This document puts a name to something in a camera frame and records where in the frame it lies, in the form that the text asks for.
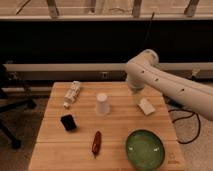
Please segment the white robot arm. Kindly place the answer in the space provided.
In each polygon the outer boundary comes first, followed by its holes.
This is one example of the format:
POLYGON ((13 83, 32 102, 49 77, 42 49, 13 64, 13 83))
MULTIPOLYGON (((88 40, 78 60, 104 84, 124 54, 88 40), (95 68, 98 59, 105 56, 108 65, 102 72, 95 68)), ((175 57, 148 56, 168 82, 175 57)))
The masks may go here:
POLYGON ((213 87, 184 79, 156 68, 159 57, 146 49, 125 64, 126 82, 133 92, 147 84, 179 104, 213 121, 213 87))

